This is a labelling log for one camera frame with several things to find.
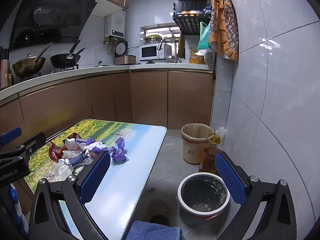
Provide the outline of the red snack packet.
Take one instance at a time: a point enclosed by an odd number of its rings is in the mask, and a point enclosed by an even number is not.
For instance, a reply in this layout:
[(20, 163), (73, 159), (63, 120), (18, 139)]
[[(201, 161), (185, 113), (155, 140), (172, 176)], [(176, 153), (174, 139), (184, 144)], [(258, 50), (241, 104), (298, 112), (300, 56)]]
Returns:
[(54, 142), (49, 142), (49, 157), (52, 161), (58, 163), (60, 159), (62, 159), (63, 151), (67, 150), (66, 146), (60, 147), (56, 145)]

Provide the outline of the purple white wrapper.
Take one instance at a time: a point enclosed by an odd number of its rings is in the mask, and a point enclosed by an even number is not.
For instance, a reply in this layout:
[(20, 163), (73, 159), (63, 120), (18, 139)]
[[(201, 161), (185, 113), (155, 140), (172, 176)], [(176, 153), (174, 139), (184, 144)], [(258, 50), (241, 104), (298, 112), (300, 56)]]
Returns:
[(82, 151), (88, 150), (91, 153), (99, 154), (101, 151), (108, 151), (107, 146), (102, 141), (95, 141), (92, 138), (89, 139), (76, 139), (75, 142)]

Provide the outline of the white plastic wrapper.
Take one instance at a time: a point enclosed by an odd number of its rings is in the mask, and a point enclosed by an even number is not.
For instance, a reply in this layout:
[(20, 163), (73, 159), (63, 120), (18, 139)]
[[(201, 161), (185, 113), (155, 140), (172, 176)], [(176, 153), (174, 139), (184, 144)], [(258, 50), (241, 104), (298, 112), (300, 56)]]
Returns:
[(76, 138), (66, 138), (65, 139), (65, 146), (69, 151), (80, 151), (81, 147), (76, 141)]

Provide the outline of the dark red foil snack bag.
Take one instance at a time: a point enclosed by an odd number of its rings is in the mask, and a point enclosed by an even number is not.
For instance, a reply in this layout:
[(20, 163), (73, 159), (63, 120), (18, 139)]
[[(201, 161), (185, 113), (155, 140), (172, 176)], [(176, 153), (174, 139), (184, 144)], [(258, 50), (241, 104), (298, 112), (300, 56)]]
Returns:
[(78, 133), (73, 132), (72, 134), (70, 134), (66, 140), (68, 141), (75, 141), (76, 139), (81, 139), (82, 137), (80, 135), (78, 135)]

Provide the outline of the clear plastic bag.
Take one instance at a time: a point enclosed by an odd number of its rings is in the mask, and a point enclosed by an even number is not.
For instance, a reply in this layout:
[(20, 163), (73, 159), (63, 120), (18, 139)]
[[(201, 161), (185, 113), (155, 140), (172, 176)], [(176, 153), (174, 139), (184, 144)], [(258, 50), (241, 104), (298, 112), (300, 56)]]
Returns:
[(64, 181), (68, 176), (72, 175), (72, 171), (63, 161), (59, 161), (55, 165), (54, 177), (55, 181)]

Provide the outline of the brown kitchen cabinets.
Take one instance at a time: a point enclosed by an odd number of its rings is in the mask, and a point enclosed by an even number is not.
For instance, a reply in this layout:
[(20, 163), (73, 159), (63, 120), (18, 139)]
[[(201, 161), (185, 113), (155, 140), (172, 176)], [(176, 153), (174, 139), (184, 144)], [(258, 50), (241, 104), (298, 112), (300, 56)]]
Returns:
[(214, 77), (195, 69), (81, 69), (39, 77), (1, 91), (1, 132), (15, 127), (14, 148), (43, 132), (50, 138), (81, 120), (118, 121), (181, 129), (209, 124)]

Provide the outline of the white bin with black liner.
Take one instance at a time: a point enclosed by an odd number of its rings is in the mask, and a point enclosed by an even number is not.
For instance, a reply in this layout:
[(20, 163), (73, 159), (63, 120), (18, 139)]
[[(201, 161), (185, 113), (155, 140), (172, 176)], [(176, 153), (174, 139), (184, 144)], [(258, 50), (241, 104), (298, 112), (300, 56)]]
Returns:
[(210, 220), (226, 208), (231, 194), (222, 178), (208, 172), (185, 177), (177, 189), (180, 208), (188, 216)]

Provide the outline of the cooking oil bottle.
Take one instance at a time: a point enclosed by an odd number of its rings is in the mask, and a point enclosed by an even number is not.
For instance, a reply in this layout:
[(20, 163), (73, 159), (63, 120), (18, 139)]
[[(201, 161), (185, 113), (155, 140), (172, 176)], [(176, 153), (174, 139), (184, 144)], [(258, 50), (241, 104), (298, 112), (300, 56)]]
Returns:
[(218, 175), (219, 173), (215, 166), (215, 157), (221, 152), (219, 149), (221, 137), (215, 133), (209, 134), (208, 136), (210, 135), (213, 137), (211, 139), (208, 138), (203, 150), (202, 159), (199, 165), (199, 172), (208, 172)]

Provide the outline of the blue towel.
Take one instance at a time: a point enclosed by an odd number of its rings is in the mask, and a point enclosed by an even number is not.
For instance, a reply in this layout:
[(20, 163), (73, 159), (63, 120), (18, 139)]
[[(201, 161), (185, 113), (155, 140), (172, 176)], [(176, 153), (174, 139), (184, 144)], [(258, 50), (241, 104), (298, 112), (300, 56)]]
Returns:
[(131, 240), (182, 240), (185, 239), (179, 226), (169, 227), (135, 220), (131, 223), (125, 239)]

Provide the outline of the brass wok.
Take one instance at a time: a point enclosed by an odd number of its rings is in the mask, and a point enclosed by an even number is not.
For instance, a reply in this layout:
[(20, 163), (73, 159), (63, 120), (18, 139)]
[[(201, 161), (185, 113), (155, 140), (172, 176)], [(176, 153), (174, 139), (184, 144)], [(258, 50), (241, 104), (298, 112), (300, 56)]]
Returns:
[(21, 79), (37, 74), (44, 63), (46, 58), (43, 57), (43, 54), (53, 45), (53, 42), (50, 42), (46, 45), (37, 56), (31, 56), (30, 54), (27, 57), (17, 61), (13, 64), (12, 68), (15, 75)]

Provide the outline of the black frying pan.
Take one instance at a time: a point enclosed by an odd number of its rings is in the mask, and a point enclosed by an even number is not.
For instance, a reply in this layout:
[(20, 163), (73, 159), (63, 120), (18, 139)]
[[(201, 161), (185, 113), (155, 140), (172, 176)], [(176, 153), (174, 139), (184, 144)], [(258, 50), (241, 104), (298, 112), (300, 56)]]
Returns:
[(76, 67), (79, 68), (78, 62), (80, 61), (81, 55), (80, 53), (85, 50), (85, 48), (80, 49), (77, 53), (74, 53), (77, 45), (81, 42), (78, 39), (75, 44), (73, 44), (72, 48), (70, 49), (69, 53), (64, 54), (56, 54), (50, 57), (51, 64), (54, 68), (59, 69), (60, 71), (64, 71), (67, 68)]

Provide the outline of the black range hood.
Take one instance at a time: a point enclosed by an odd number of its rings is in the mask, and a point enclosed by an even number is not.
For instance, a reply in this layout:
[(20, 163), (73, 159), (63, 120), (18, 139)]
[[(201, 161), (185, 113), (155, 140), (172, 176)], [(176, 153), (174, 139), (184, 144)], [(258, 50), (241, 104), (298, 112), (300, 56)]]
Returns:
[(78, 40), (97, 0), (22, 0), (9, 48), (21, 49)]

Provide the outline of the rice cooker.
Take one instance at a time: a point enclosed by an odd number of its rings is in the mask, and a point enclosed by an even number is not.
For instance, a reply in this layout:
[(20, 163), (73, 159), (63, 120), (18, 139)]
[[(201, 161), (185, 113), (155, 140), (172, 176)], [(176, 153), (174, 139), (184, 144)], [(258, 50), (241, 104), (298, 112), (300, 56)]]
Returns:
[(125, 40), (118, 40), (114, 48), (114, 64), (120, 65), (133, 65), (136, 64), (136, 57), (128, 55), (128, 42)]

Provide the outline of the yellow bottle on counter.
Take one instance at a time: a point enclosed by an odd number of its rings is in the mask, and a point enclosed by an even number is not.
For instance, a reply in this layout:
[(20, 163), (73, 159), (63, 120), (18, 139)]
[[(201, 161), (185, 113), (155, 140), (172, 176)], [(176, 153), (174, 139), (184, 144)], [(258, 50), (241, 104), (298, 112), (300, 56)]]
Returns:
[(190, 64), (204, 64), (204, 57), (202, 55), (196, 55), (196, 50), (189, 47), (189, 63)]

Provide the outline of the white microwave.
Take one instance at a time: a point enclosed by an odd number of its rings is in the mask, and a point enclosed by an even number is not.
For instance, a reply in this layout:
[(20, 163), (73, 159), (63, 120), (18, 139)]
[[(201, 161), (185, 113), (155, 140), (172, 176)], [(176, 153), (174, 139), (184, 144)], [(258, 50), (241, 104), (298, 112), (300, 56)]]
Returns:
[(147, 44), (140, 46), (140, 61), (146, 60), (164, 60), (165, 50), (164, 45), (158, 50), (159, 43)]

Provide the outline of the white water heater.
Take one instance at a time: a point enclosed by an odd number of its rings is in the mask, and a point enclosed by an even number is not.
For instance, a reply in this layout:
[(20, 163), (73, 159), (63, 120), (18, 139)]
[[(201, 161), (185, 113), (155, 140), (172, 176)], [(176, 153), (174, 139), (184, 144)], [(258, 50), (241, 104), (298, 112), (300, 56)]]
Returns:
[(105, 37), (124, 38), (125, 34), (125, 12), (122, 10), (114, 11), (106, 16)]

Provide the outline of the green plastic bag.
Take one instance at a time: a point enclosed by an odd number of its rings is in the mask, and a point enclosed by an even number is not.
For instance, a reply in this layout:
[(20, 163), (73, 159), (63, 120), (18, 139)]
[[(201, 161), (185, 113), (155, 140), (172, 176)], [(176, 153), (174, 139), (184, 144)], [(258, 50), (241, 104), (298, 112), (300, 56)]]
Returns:
[(198, 50), (209, 49), (210, 25), (200, 22), (200, 40), (197, 46)]

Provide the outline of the orange patterned apron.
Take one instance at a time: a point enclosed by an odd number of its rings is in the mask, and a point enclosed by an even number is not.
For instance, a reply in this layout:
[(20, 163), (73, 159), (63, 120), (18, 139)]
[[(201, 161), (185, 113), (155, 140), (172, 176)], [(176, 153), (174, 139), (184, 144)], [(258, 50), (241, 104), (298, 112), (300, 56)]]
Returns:
[(209, 45), (218, 55), (239, 60), (238, 24), (231, 0), (212, 0)]

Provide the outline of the black dish rack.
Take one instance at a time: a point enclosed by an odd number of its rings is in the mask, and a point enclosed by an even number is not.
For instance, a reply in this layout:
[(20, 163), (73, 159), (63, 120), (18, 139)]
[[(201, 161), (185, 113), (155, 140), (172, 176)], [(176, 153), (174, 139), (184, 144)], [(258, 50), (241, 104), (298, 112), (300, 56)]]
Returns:
[(172, 19), (184, 35), (200, 35), (201, 23), (210, 22), (209, 0), (175, 0)]

